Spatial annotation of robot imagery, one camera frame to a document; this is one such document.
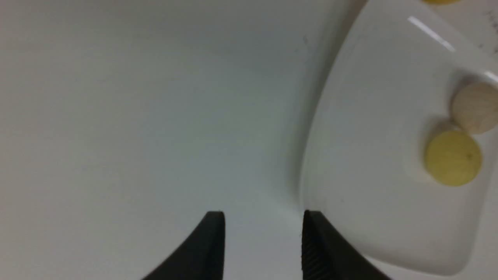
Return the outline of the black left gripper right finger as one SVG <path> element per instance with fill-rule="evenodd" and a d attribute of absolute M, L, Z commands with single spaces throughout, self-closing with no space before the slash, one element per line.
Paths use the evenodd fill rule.
<path fill-rule="evenodd" d="M 301 235 L 304 280 L 388 280 L 320 211 L 304 211 Z"/>

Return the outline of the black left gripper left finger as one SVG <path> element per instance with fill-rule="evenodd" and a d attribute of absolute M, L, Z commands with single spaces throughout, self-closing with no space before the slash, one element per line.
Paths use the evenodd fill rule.
<path fill-rule="evenodd" d="M 222 211 L 207 212 L 185 241 L 144 279 L 222 280 L 225 229 Z"/>

